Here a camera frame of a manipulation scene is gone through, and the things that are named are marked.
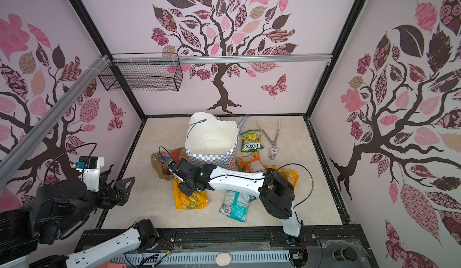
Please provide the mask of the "yellow mango gummy bag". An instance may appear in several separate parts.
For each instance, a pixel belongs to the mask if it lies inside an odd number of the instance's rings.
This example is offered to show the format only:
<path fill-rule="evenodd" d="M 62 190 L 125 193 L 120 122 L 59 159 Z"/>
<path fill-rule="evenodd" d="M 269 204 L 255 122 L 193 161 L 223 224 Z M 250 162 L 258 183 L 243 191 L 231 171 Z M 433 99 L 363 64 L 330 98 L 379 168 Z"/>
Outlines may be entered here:
<path fill-rule="evenodd" d="M 175 207 L 178 210 L 199 210 L 205 208 L 209 204 L 206 192 L 193 192 L 191 196 L 187 196 L 179 190 L 179 180 L 174 178 L 173 193 Z"/>

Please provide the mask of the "orange snack bag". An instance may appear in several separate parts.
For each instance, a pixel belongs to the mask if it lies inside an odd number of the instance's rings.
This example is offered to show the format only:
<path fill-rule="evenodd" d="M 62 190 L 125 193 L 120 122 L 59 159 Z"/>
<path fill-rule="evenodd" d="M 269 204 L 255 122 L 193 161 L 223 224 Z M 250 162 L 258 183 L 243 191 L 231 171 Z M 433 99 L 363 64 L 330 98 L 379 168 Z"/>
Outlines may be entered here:
<path fill-rule="evenodd" d="M 237 157 L 236 165 L 238 170 L 244 173 L 262 173 L 267 169 L 260 160 L 259 151 L 248 156 Z"/>

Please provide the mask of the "teal snack bag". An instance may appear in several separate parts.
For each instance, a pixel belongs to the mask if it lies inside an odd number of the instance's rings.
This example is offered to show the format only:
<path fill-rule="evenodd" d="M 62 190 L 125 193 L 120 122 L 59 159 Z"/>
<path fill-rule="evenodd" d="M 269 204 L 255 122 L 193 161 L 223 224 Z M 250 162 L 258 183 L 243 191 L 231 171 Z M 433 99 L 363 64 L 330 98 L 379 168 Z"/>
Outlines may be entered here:
<path fill-rule="evenodd" d="M 249 204 L 255 199 L 256 197 L 246 193 L 227 190 L 219 213 L 227 218 L 245 223 Z"/>

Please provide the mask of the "yellow snack bag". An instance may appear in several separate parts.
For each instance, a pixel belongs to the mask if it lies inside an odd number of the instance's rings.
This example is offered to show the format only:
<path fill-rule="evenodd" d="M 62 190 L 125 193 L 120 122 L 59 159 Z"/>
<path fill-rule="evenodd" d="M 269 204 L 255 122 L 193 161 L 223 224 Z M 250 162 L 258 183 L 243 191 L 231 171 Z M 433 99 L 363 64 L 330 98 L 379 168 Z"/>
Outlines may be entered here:
<path fill-rule="evenodd" d="M 268 168 L 277 170 L 287 181 L 289 181 L 291 185 L 293 185 L 293 187 L 296 187 L 297 181 L 299 179 L 299 175 L 296 171 L 281 167 L 268 166 Z"/>

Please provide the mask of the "blue checkered paper bag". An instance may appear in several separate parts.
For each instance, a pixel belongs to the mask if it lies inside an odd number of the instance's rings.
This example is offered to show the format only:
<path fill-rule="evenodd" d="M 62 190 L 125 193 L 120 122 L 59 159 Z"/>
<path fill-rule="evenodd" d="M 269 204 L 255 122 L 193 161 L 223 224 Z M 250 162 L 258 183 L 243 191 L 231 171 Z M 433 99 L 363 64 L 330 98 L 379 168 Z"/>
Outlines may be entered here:
<path fill-rule="evenodd" d="M 194 113 L 190 117 L 185 142 L 190 162 L 198 167 L 213 164 L 233 169 L 238 140 L 248 118 L 245 115 L 236 123 L 206 112 Z"/>

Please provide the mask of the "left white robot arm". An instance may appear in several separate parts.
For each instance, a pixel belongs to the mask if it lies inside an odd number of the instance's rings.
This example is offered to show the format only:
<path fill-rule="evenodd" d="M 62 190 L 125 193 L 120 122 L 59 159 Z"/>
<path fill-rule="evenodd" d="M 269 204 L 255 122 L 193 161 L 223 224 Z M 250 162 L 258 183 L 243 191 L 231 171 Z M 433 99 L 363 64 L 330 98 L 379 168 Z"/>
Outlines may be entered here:
<path fill-rule="evenodd" d="M 98 209 L 111 209 L 128 202 L 135 178 L 105 183 L 107 177 L 91 179 L 98 191 L 83 180 L 63 180 L 43 185 L 36 198 L 24 206 L 1 213 L 1 267 L 28 268 L 30 255 L 39 244 L 65 240 L 86 224 Z M 69 256 L 46 257 L 35 267 L 96 268 L 111 258 L 138 248 L 152 248 L 159 239 L 150 220 L 135 222 L 120 235 L 90 249 Z"/>

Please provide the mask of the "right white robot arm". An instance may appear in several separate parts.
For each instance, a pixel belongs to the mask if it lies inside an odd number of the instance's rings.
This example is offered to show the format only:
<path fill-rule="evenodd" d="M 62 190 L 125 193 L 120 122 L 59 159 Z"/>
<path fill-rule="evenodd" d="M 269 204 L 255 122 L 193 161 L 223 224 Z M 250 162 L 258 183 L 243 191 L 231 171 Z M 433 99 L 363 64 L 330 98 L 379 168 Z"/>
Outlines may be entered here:
<path fill-rule="evenodd" d="M 302 245 L 301 221 L 295 212 L 294 186 L 275 169 L 265 173 L 231 171 L 213 164 L 198 167 L 181 159 L 170 165 L 180 181 L 178 188 L 187 196 L 205 190 L 230 190 L 260 199 L 266 212 L 282 223 L 282 239 L 288 245 Z"/>

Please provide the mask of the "green yellow fox candy bag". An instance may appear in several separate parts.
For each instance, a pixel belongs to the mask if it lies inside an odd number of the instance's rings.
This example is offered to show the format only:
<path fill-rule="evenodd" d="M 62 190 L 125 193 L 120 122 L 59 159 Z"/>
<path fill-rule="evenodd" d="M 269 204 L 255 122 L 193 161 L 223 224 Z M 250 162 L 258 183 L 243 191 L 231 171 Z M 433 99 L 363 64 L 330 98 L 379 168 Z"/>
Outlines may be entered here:
<path fill-rule="evenodd" d="M 254 153 L 264 148 L 264 146 L 261 144 L 261 131 L 246 131 L 241 135 L 241 139 L 242 153 Z"/>

